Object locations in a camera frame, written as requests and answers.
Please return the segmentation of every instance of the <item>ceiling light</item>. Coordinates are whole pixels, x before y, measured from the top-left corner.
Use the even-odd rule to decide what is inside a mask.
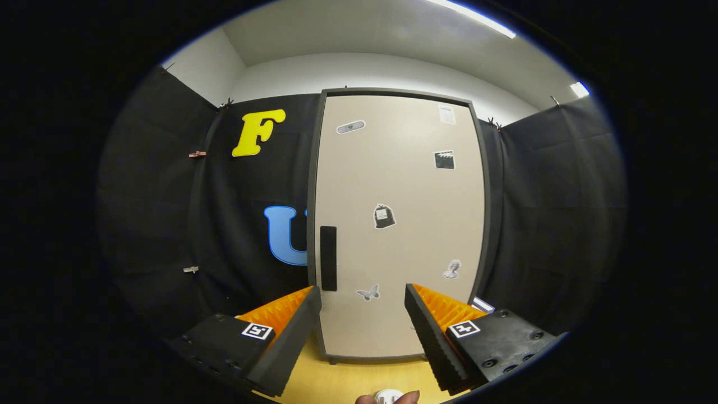
[[[589,94],[586,87],[584,87],[583,83],[581,83],[580,81],[577,83],[571,84],[571,89],[576,93],[576,95],[579,98],[583,98]]]
[[[451,1],[447,1],[447,0],[426,0],[426,1],[429,1],[434,4],[438,4],[440,6],[448,8],[448,9],[452,9],[459,14],[464,14],[466,17],[469,17],[475,21],[478,21],[478,22],[486,25],[489,28],[495,29],[496,31],[499,31],[500,33],[506,35],[509,38],[514,38],[516,36],[516,34],[514,34],[510,29],[504,27],[503,25],[497,23],[496,21],[488,19],[477,12],[473,12],[473,11],[467,9],[466,7],[462,7],[458,4],[454,4]]]

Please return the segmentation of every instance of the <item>yellow letter f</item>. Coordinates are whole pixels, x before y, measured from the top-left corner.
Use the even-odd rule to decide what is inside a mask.
[[[232,156],[254,156],[259,153],[261,147],[257,144],[257,136],[262,142],[269,140],[271,130],[274,128],[274,122],[284,122],[286,114],[283,109],[275,109],[274,111],[253,112],[242,116],[244,127],[239,135],[239,143],[232,150]],[[264,119],[271,119],[263,124]]]

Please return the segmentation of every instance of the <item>door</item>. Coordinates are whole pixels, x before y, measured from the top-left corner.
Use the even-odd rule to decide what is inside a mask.
[[[468,302],[479,275],[485,194],[471,110],[398,93],[328,96],[315,156],[309,258],[326,354],[423,354],[405,285]]]

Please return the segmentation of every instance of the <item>hand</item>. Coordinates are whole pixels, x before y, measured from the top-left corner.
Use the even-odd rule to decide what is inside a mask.
[[[402,395],[394,404],[417,404],[419,402],[419,391],[410,391]],[[362,395],[357,398],[354,404],[378,404],[374,397],[370,395]]]

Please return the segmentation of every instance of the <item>white wall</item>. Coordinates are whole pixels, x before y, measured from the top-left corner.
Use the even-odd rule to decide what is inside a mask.
[[[239,102],[344,86],[400,88],[468,99],[478,118],[493,117],[502,125],[539,111],[513,94],[457,70],[374,53],[322,53],[250,66],[239,75],[229,96]]]
[[[174,77],[219,106],[227,101],[245,65],[224,29],[214,29],[162,63]]]

